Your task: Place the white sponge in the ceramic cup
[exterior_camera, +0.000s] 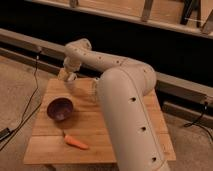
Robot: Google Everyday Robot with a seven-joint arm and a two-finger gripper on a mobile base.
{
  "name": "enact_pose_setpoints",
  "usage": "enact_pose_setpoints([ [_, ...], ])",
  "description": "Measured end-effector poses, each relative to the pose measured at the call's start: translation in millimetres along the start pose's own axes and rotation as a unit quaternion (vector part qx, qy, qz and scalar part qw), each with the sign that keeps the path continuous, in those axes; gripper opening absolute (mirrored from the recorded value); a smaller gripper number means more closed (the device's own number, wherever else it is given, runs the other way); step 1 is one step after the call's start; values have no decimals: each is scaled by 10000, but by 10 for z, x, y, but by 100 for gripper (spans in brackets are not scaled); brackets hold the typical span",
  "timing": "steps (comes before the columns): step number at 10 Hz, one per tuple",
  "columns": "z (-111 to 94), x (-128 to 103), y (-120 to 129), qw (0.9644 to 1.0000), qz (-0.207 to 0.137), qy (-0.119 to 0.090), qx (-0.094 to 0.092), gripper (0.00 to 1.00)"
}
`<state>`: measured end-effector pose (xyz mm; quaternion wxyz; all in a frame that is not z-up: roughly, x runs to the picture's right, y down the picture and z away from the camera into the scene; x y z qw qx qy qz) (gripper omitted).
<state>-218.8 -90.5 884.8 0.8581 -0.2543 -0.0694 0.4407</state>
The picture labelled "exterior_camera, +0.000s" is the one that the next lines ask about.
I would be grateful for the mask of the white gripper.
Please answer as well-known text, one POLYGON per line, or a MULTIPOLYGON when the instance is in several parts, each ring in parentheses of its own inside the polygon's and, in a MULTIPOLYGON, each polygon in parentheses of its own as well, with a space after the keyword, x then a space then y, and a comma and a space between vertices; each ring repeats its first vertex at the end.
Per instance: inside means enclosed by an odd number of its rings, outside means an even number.
POLYGON ((60 69, 58 73, 58 79, 65 81, 67 79, 67 72, 72 72, 68 77, 68 82, 74 81, 77 78, 77 74, 73 72, 80 70, 81 62, 77 59, 66 57, 64 59, 63 66, 65 69, 64 68, 60 69))

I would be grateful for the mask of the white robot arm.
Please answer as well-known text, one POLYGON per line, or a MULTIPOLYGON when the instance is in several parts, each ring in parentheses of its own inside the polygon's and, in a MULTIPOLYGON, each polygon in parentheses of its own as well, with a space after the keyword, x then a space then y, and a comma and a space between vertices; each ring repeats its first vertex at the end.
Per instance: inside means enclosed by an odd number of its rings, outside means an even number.
POLYGON ((87 39, 65 45, 70 77, 82 64, 101 73, 96 92, 119 171, 170 171, 144 97, 156 85, 154 69, 141 61, 97 52, 87 39))

